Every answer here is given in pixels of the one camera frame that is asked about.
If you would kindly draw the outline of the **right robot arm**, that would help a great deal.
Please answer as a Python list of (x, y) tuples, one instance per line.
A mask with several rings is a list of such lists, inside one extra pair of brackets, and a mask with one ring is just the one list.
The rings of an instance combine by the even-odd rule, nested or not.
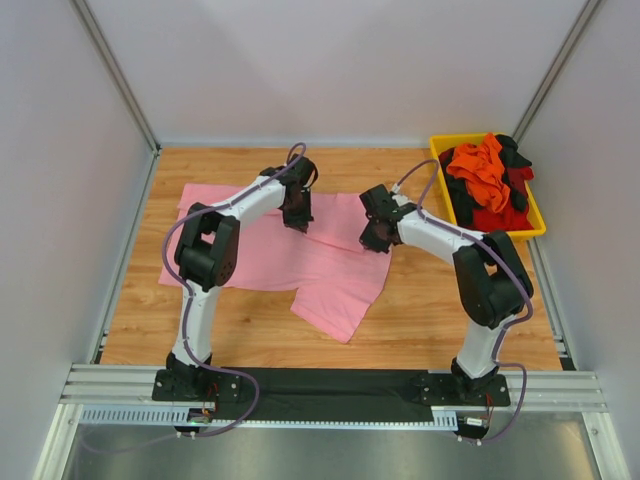
[(511, 237), (458, 227), (380, 184), (360, 195), (367, 224), (359, 238), (367, 250), (388, 253), (407, 245), (450, 264), (469, 325), (449, 373), (415, 377), (428, 405), (508, 406), (498, 352), (507, 329), (531, 309), (533, 285)]

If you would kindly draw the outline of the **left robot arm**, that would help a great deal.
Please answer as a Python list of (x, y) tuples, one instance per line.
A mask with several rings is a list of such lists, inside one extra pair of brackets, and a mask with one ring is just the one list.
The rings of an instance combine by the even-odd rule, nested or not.
[(227, 199), (194, 203), (169, 229), (162, 261), (182, 286), (183, 300), (179, 333), (166, 366), (156, 373), (153, 400), (214, 400), (215, 387), (232, 373), (211, 365), (211, 334), (222, 287), (236, 269), (241, 229), (279, 210), (285, 227), (306, 232), (313, 221), (311, 186), (317, 178), (317, 167), (298, 143), (284, 165), (263, 170)]

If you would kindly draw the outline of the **pink t shirt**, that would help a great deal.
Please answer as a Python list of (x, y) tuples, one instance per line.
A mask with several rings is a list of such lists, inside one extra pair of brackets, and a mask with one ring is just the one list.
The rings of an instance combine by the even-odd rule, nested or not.
[(367, 224), (355, 194), (311, 196), (313, 219), (306, 232), (285, 226), (279, 209), (284, 187), (186, 185), (178, 204), (186, 216), (196, 203), (233, 203), (241, 216), (236, 268), (228, 286), (244, 290), (296, 293), (294, 314), (333, 339), (347, 343), (381, 294), (391, 257), (364, 249), (359, 241)]

